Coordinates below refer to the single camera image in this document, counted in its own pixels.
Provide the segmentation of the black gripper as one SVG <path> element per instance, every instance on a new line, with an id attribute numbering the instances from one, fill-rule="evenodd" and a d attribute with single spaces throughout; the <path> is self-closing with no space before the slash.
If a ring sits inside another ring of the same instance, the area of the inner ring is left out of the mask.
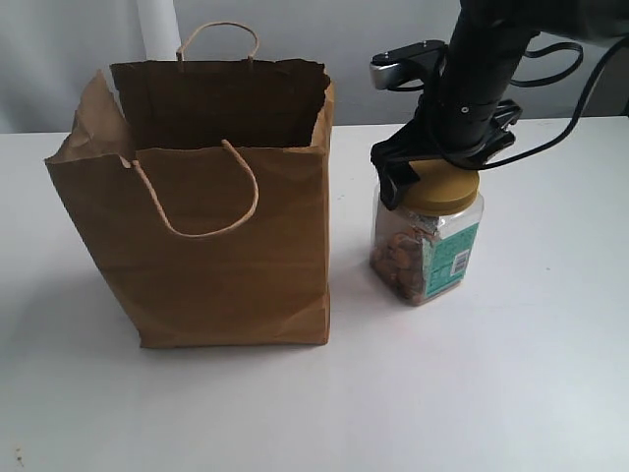
<path id="1" fill-rule="evenodd" d="M 500 100 L 491 115 L 471 110 L 463 115 L 458 129 L 444 131 L 430 113 L 432 104 L 421 97 L 414 116 L 385 141 L 372 146 L 371 162 L 379 180 L 379 198 L 387 209 L 397 209 L 420 177 L 409 162 L 450 158 L 473 168 L 488 163 L 497 153 L 515 143 L 508 127 L 520 119 L 520 106 L 511 99 Z"/>

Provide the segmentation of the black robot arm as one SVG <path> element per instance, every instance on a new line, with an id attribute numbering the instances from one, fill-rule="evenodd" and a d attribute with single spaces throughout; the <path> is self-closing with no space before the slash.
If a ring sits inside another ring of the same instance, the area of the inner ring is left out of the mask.
<path id="1" fill-rule="evenodd" d="M 416 91 L 415 114 L 372 146 L 379 197 L 398 208 L 421 178 L 414 161 L 442 158 L 463 170 L 494 168 L 491 158 L 515 142 L 510 126 L 521 107 L 508 87 L 533 89 L 573 74 L 584 43 L 610 46 L 590 74 L 567 127 L 538 147 L 498 161 L 508 165 L 544 152 L 576 128 L 607 63 L 628 45 L 625 1 L 464 1 L 448 42 L 424 40 L 373 56 L 376 89 Z"/>

